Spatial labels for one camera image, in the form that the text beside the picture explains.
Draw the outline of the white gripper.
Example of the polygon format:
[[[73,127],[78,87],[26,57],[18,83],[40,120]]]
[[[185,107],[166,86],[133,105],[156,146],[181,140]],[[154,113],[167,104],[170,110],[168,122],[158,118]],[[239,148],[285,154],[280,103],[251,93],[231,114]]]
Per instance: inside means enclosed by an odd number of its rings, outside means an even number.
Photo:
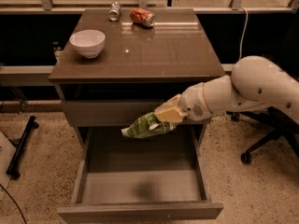
[[[204,84],[190,86],[181,95],[170,98],[154,110],[155,117],[161,122],[181,123],[187,119],[200,121],[212,117],[204,98]]]

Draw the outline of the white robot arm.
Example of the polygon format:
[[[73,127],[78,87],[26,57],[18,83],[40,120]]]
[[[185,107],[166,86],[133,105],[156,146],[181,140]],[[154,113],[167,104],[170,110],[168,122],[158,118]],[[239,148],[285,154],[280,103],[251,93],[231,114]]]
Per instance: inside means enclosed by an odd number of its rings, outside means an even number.
[[[249,56],[239,60],[230,75],[190,86],[157,107],[154,115],[161,122],[181,123],[270,106],[299,123],[299,82],[271,61]]]

